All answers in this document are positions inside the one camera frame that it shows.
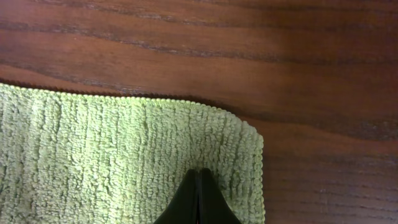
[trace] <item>brown wooden surface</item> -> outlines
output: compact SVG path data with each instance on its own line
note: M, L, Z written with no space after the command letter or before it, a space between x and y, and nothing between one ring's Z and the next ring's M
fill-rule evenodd
M268 224L398 223L398 1L0 0L0 79L219 106Z

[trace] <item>black pointed object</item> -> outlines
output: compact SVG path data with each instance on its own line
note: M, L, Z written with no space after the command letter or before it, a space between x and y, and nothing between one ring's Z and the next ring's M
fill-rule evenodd
M241 224L229 209L209 169L189 170L155 224Z

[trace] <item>tabletop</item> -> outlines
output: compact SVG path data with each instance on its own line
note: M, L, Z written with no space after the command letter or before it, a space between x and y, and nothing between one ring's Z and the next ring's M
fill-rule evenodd
M266 223L398 223L397 21L395 0L1 0L0 82L226 109L264 136Z

